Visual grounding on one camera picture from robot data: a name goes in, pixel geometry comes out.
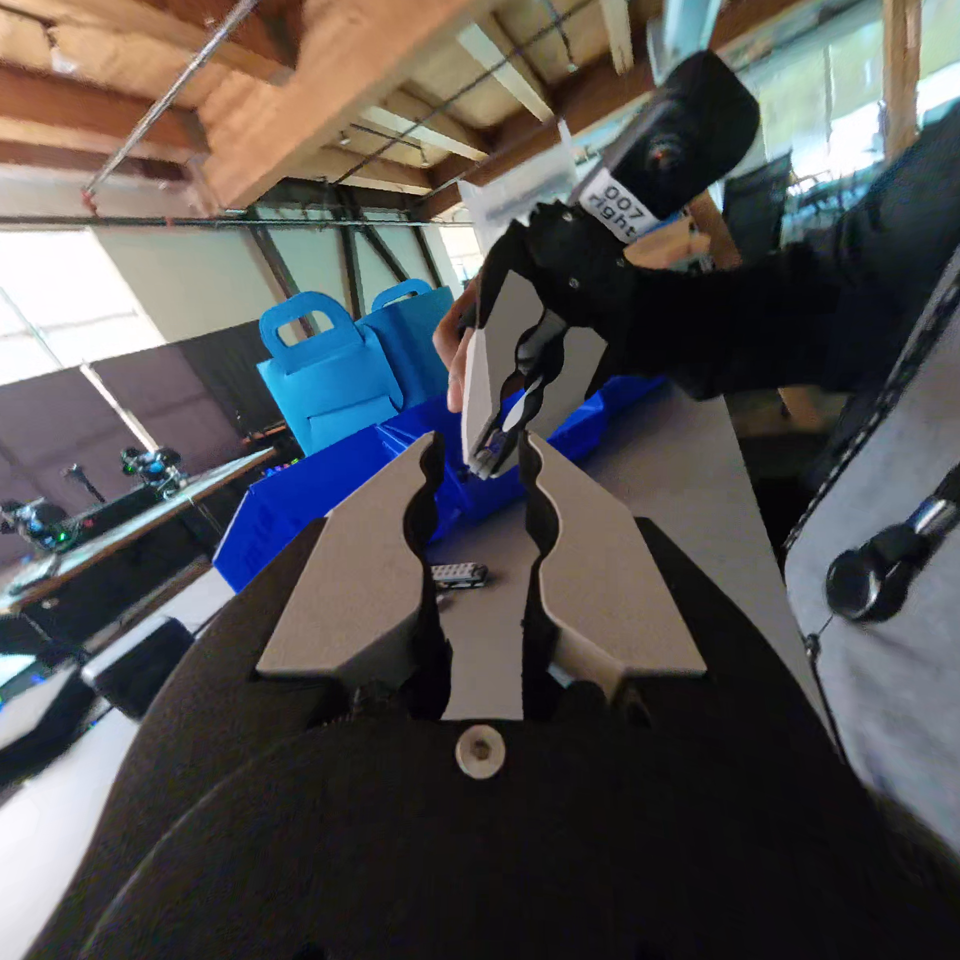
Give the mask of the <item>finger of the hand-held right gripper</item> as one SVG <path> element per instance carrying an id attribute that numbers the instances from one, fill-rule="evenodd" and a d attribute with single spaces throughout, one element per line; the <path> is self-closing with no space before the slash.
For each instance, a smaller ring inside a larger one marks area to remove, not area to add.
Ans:
<path id="1" fill-rule="evenodd" d="M 488 445 L 500 419 L 533 378 L 544 347 L 567 330 L 567 323 L 544 306 L 534 283 L 508 270 L 499 287 L 485 281 L 478 306 L 488 306 L 478 321 L 466 354 L 461 414 L 462 456 Z"/>
<path id="2" fill-rule="evenodd" d="M 516 465 L 525 433 L 548 438 L 582 405 L 606 349 L 606 342 L 585 327 L 570 327 L 546 343 L 529 384 L 487 441 L 488 478 Z"/>

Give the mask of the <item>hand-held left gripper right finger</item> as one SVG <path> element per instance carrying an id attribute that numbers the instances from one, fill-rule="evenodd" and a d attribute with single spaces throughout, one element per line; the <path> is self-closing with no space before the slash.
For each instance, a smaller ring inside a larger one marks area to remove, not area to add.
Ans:
<path id="1" fill-rule="evenodd" d="M 561 682 L 608 704 L 647 679 L 702 679 L 707 665 L 629 508 L 547 440 L 519 445 L 525 528 L 537 555 L 521 621 L 524 712 L 553 712 Z"/>

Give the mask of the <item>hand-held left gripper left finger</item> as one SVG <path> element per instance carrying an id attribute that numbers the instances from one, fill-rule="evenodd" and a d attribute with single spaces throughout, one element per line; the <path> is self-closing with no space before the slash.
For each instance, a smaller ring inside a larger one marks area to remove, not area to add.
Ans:
<path id="1" fill-rule="evenodd" d="M 258 675 L 412 676 L 447 661 L 426 561 L 445 462 L 429 431 L 330 511 Z"/>

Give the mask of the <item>blue plastic bin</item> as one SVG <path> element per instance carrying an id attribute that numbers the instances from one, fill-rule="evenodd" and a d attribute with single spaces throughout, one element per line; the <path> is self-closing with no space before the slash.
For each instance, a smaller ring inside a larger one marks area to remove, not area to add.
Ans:
<path id="1" fill-rule="evenodd" d="M 556 428 L 548 430 L 546 426 L 530 423 L 526 429 L 545 439 L 567 460 L 579 463 L 598 449 L 619 414 L 646 402 L 666 384 L 664 376 L 614 376 Z"/>
<path id="2" fill-rule="evenodd" d="M 417 438 L 386 425 L 367 427 L 253 483 L 213 559 L 241 593 L 305 527 L 396 459 Z"/>
<path id="3" fill-rule="evenodd" d="M 403 411 L 375 429 L 392 459 L 426 433 L 434 431 L 442 438 L 444 475 L 435 494 L 438 510 L 435 539 L 455 529 L 484 522 L 525 497 L 517 467 L 502 477 L 486 481 L 470 472 L 462 454 L 461 415 L 449 411 L 442 395 Z"/>

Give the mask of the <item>grey toy brick model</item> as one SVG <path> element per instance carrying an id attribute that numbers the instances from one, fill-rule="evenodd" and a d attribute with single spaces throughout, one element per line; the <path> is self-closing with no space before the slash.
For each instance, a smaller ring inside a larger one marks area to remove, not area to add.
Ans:
<path id="1" fill-rule="evenodd" d="M 478 562 L 459 562 L 432 565 L 431 577 L 438 593 L 462 592 L 486 586 L 489 570 Z"/>

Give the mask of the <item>person's right forearm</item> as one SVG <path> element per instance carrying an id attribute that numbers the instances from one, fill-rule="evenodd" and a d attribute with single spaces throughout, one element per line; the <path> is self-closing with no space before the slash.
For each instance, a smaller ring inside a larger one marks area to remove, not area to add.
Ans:
<path id="1" fill-rule="evenodd" d="M 959 107 L 834 224 L 750 266 L 642 270 L 598 377 L 666 377 L 692 399 L 891 371 L 959 241 Z"/>

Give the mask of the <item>person's right hand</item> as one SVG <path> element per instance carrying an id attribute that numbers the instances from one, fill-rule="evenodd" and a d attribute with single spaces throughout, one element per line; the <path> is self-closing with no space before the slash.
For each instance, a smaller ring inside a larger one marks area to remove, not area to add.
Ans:
<path id="1" fill-rule="evenodd" d="M 455 299 L 434 330 L 433 344 L 440 361 L 447 370 L 447 409 L 460 414 L 463 409 L 466 385 L 467 354 L 474 336 L 472 327 L 463 326 L 465 315 L 476 306 L 477 282 L 475 276 Z"/>

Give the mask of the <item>blue felt bag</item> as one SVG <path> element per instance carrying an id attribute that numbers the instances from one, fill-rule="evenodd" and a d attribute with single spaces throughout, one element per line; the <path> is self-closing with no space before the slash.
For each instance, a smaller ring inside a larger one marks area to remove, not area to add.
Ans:
<path id="1" fill-rule="evenodd" d="M 398 413 L 447 392 L 448 370 L 433 343 L 433 334 L 453 305 L 447 286 L 433 289 L 421 279 L 402 281 L 378 294 L 358 321 L 364 335 L 373 335 L 392 378 L 391 403 Z"/>
<path id="2" fill-rule="evenodd" d="M 294 345 L 280 330 L 318 312 L 331 327 Z M 404 396 L 378 334 L 334 298 L 296 294 L 259 319 L 269 358 L 258 373 L 302 452 L 310 456 L 402 412 Z"/>

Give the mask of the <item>clear plastic drawer stack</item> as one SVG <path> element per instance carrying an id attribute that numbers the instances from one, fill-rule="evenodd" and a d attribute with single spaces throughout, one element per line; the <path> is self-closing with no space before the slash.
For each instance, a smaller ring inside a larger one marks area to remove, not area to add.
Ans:
<path id="1" fill-rule="evenodd" d="M 458 183 L 481 245 L 490 246 L 513 221 L 526 223 L 538 203 L 570 198 L 578 183 L 576 150 L 569 126 L 558 121 L 558 144 L 522 162 L 484 186 L 465 179 Z"/>

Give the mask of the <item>black office chair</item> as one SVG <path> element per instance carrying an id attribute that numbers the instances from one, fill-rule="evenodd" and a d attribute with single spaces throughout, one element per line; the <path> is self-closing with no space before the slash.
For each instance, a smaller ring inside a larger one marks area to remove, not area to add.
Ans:
<path id="1" fill-rule="evenodd" d="M 787 151 L 726 181 L 723 217 L 743 263 L 756 263 L 780 248 L 792 171 Z"/>

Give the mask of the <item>black power bank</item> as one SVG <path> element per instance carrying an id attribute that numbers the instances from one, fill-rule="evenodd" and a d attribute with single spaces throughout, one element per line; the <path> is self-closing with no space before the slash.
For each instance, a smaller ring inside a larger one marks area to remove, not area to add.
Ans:
<path id="1" fill-rule="evenodd" d="M 154 614 L 93 656 L 79 675 L 114 710 L 140 722 L 193 643 L 180 619 Z"/>

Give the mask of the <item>dark device with green lights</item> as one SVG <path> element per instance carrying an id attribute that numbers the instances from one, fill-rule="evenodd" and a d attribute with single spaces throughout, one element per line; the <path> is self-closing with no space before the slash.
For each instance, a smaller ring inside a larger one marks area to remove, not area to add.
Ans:
<path id="1" fill-rule="evenodd" d="M 123 473 L 138 479 L 160 499 L 172 498 L 186 487 L 188 475 L 182 463 L 182 455 L 170 447 L 156 450 L 128 447 L 121 452 Z"/>
<path id="2" fill-rule="evenodd" d="M 62 553 L 74 545 L 78 536 L 74 518 L 44 498 L 4 501 L 1 518 L 2 534 L 17 534 L 42 554 Z"/>

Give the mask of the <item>black round badge reel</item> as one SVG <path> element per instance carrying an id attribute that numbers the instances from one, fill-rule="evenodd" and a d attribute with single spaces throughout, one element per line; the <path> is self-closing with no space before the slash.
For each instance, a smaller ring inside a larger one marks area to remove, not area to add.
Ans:
<path id="1" fill-rule="evenodd" d="M 931 496 L 906 520 L 839 554 L 824 577 L 824 596 L 830 611 L 853 623 L 894 618 L 905 606 L 913 582 L 958 520 L 956 502 Z"/>

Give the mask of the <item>black monitor screen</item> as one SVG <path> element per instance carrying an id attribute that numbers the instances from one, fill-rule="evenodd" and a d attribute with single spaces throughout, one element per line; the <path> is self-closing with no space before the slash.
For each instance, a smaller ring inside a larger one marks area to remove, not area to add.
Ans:
<path id="1" fill-rule="evenodd" d="M 206 333 L 176 345 L 242 437 L 276 426 L 283 415 L 258 367 L 270 358 L 258 321 Z"/>

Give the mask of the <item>wooden support post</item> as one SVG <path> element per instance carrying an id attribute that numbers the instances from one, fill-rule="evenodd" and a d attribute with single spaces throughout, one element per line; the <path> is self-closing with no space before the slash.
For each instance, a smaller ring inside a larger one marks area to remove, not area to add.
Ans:
<path id="1" fill-rule="evenodd" d="M 894 162 L 918 137 L 922 2 L 883 1 L 881 133 Z"/>

